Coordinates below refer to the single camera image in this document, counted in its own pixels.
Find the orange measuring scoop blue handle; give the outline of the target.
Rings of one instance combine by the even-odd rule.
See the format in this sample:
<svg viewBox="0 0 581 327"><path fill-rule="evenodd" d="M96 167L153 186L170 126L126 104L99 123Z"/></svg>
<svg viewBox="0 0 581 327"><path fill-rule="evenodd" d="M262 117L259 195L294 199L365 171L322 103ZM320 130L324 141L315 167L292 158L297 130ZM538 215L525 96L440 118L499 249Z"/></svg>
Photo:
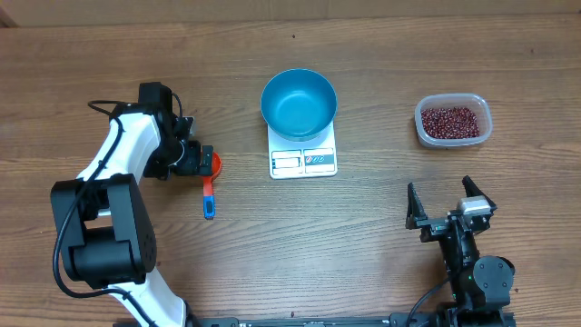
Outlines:
<svg viewBox="0 0 581 327"><path fill-rule="evenodd" d="M203 212L206 220L212 220L216 214L213 182L222 171L222 159L217 153L212 154L212 175L202 177Z"/></svg>

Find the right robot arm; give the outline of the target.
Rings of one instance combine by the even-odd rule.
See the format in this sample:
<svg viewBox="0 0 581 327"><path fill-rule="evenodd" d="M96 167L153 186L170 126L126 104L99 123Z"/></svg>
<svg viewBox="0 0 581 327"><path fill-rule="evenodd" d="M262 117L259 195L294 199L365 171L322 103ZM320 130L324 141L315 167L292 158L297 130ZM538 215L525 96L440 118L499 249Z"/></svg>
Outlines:
<svg viewBox="0 0 581 327"><path fill-rule="evenodd" d="M469 176L462 179L466 196L457 208L441 218L430 218L412 183L408 184L406 228L419 229L423 243L437 242L442 252L447 278L427 291L409 311L407 326L514 326L510 304L514 264L499 256L482 256L475 236L490 228L497 205ZM434 312L419 313L419 307L444 285L451 287L453 300L443 302Z"/></svg>

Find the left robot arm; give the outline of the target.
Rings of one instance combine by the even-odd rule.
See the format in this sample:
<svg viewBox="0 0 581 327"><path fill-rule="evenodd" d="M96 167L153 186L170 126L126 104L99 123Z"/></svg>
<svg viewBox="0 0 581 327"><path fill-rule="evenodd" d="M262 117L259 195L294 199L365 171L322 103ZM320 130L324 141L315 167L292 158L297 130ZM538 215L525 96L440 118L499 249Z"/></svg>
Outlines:
<svg viewBox="0 0 581 327"><path fill-rule="evenodd" d="M195 119L184 115L168 86L142 83L136 102L112 105L110 131L97 155L50 193L55 283L72 298L112 296L139 326L197 326L190 305L156 267L156 238L139 182L202 178L204 216L211 219L211 183L222 164L212 146L193 139Z"/></svg>

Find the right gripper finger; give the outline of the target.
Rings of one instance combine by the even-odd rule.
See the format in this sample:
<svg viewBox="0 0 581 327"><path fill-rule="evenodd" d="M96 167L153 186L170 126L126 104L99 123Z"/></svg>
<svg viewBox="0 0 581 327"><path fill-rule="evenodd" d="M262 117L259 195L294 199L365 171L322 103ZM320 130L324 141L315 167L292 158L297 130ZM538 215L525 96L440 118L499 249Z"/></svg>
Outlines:
<svg viewBox="0 0 581 327"><path fill-rule="evenodd" d="M492 210L497 209L497 205L477 187L477 185L468 175L463 177L462 184L464 186L467 197L483 196L487 200L487 203Z"/></svg>
<svg viewBox="0 0 581 327"><path fill-rule="evenodd" d="M425 213L413 183L408 184L407 197L408 210L406 217L406 228L409 230L421 228L426 224L428 216Z"/></svg>

